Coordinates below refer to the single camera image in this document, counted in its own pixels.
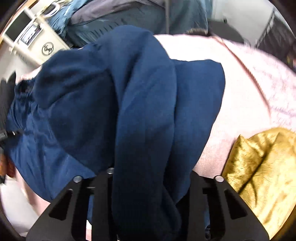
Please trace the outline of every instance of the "black circular logo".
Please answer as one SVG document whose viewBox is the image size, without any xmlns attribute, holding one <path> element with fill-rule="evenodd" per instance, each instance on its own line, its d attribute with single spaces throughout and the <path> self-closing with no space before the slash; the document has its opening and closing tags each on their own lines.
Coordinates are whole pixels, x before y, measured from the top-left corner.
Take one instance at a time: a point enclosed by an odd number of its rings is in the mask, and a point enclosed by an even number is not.
<svg viewBox="0 0 296 241">
<path fill-rule="evenodd" d="M 42 47 L 42 54 L 43 55 L 50 55 L 54 51 L 54 45 L 51 42 L 47 42 Z"/>
</svg>

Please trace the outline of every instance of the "gold satin fabric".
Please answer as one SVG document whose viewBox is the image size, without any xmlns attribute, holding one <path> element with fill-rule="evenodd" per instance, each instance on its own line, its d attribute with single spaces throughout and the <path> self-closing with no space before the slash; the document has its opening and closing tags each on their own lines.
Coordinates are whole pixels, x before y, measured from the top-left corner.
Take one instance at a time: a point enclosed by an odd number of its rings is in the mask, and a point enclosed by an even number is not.
<svg viewBox="0 0 296 241">
<path fill-rule="evenodd" d="M 239 193 L 271 239 L 296 205 L 296 133 L 273 128 L 239 136 L 222 176 Z"/>
</svg>

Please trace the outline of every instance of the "silver screw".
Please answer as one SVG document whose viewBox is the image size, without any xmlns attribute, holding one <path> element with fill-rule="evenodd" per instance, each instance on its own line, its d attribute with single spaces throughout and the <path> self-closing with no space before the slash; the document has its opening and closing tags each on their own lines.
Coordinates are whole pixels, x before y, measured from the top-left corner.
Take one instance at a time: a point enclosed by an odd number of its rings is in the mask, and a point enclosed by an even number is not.
<svg viewBox="0 0 296 241">
<path fill-rule="evenodd" d="M 81 181 L 82 181 L 82 176 L 76 176 L 76 177 L 74 177 L 74 178 L 73 178 L 73 181 L 74 181 L 75 183 L 79 183 L 79 182 L 81 182 Z"/>
<path fill-rule="evenodd" d="M 215 177 L 215 180 L 219 183 L 223 182 L 224 181 L 224 178 L 222 176 L 216 176 Z"/>
<path fill-rule="evenodd" d="M 108 168 L 107 173 L 108 174 L 113 174 L 114 173 L 114 168 L 113 167 Z"/>
</svg>

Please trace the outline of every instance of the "yellow cloth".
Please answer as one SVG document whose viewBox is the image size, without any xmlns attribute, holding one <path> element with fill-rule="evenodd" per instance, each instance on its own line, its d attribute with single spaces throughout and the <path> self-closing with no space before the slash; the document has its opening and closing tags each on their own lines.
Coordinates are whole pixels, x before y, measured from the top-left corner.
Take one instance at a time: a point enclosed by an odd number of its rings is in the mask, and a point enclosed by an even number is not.
<svg viewBox="0 0 296 241">
<path fill-rule="evenodd" d="M 222 176 L 239 193 L 270 239 L 296 205 L 296 133 L 273 128 L 239 136 Z"/>
</svg>

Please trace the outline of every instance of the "pink bedsheet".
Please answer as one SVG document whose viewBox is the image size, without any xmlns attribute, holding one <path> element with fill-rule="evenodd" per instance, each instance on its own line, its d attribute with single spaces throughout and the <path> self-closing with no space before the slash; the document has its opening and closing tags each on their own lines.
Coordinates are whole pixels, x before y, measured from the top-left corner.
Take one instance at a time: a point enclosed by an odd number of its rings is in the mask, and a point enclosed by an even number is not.
<svg viewBox="0 0 296 241">
<path fill-rule="evenodd" d="M 278 126 L 296 131 L 296 75 L 282 62 L 259 50 L 218 37 L 155 37 L 170 58 L 184 61 L 212 59 L 220 62 L 225 72 L 221 110 L 194 168 L 198 174 L 206 177 L 221 174 L 240 134 L 249 138 Z M 18 180 L 40 215 L 49 203 L 34 194 L 20 175 Z"/>
</svg>

